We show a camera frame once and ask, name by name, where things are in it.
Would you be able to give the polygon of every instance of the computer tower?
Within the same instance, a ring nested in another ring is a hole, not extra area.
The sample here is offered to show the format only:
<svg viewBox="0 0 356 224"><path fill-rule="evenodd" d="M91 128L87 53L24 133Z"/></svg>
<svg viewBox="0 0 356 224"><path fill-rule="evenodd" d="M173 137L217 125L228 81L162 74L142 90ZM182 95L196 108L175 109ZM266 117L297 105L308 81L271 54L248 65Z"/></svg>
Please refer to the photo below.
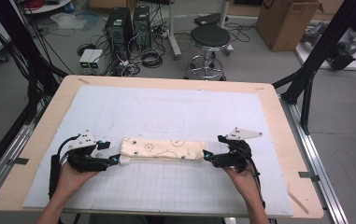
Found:
<svg viewBox="0 0 356 224"><path fill-rule="evenodd" d="M105 30L113 60L128 60L134 47L134 43L131 41L134 37L134 29L129 8L113 7L107 19Z"/></svg>
<svg viewBox="0 0 356 224"><path fill-rule="evenodd" d="M133 24L136 35L136 49L150 49L150 8L146 6L136 6Z"/></svg>

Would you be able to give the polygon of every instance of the black pole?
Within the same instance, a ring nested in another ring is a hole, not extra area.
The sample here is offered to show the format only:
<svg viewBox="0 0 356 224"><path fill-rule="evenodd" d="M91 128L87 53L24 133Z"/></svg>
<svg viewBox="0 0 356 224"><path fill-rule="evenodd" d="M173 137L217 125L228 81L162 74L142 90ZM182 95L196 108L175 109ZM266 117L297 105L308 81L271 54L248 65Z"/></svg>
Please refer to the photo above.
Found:
<svg viewBox="0 0 356 224"><path fill-rule="evenodd" d="M288 104L296 104L297 98L305 92L300 124L306 134L309 134L307 125L314 77L355 19L356 0L345 0L303 66L292 75L273 83L274 88L292 83L288 90L281 94L282 100Z"/></svg>

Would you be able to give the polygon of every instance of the gray floor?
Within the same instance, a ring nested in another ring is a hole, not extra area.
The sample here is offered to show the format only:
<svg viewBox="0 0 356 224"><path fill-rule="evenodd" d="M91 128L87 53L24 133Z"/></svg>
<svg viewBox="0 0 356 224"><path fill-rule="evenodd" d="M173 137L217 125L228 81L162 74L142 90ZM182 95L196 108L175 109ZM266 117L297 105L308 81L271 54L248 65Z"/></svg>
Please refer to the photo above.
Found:
<svg viewBox="0 0 356 224"><path fill-rule="evenodd" d="M77 47L89 43L91 36L102 34L104 26L104 22L97 17L81 16L90 23L85 29L75 32L60 30L46 35L52 47L75 74L82 73L78 64L79 56L76 54ZM194 17L177 19L176 30L192 29ZM255 20L231 18L229 22L251 25ZM250 42L233 42L235 51L230 56L221 52L217 54L224 65L227 81L273 83L300 67L294 52L271 52L254 29L244 33L250 37ZM164 41L164 64L155 69L142 68L137 77L183 78L187 62L201 51L189 44L187 35L177 35L177 40L182 50L180 60L174 60L169 43ZM66 70L54 54L51 54L51 58L54 64ZM27 82L14 62L0 63L0 140L27 102L26 86ZM287 87L282 87L277 92L283 93L286 89ZM318 72L313 87L309 130L349 223L356 223L356 72L324 69ZM37 216L38 214L0 212L0 223L31 223ZM88 216L83 216L80 223L86 222ZM248 220L241 218L238 223L248 223ZM279 219L278 223L332 221L325 212L322 219Z"/></svg>

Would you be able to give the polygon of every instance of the metal stool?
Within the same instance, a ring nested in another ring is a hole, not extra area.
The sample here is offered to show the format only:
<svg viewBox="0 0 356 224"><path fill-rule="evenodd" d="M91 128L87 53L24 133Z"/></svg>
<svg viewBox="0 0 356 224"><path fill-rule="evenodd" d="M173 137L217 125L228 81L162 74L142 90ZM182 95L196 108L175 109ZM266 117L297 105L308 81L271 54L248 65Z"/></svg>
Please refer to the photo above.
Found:
<svg viewBox="0 0 356 224"><path fill-rule="evenodd" d="M192 58L184 78L189 79L188 74L192 73L205 79L220 76L220 81L225 81L223 65L216 59L214 51L227 48L230 44L229 33L217 26L201 25L192 30L190 40L197 48L204 49L205 53Z"/></svg>

